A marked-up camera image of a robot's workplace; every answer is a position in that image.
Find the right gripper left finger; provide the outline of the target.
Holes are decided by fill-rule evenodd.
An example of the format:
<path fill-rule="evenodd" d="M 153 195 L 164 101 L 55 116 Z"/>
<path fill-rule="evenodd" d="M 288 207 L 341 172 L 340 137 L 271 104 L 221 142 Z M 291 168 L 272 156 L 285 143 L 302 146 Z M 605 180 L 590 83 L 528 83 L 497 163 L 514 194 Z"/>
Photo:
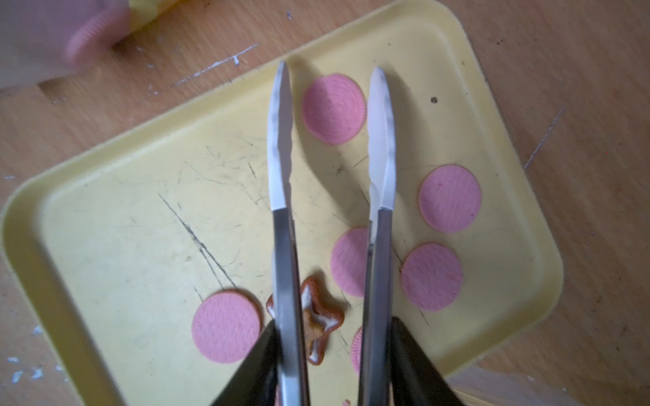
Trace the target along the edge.
<path fill-rule="evenodd" d="M 275 321 L 271 321 L 211 406 L 273 406 L 279 380 L 278 362 L 279 335 Z"/>

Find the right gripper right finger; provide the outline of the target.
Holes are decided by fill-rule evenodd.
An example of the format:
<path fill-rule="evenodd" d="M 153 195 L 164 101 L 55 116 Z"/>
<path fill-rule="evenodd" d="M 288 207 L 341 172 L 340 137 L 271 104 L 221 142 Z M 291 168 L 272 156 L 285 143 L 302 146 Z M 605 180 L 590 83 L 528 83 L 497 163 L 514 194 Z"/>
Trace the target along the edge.
<path fill-rule="evenodd" d="M 403 321 L 393 317 L 390 380 L 397 406 L 463 406 Z"/>

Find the metal tongs white tips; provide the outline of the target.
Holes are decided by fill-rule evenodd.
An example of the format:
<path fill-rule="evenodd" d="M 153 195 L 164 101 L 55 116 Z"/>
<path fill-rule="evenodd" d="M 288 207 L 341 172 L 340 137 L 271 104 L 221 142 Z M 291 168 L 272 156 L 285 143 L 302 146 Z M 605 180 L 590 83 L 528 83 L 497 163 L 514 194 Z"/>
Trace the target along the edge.
<path fill-rule="evenodd" d="M 392 320 L 391 233 L 396 197 L 396 139 L 389 86 L 372 72 L 368 105 L 369 235 L 362 324 L 360 405 L 389 402 Z M 293 99 L 289 69 L 280 62 L 267 118 L 267 174 L 274 220 L 274 321 L 279 339 L 279 394 L 285 405 L 308 405 L 296 232 L 290 209 Z"/>

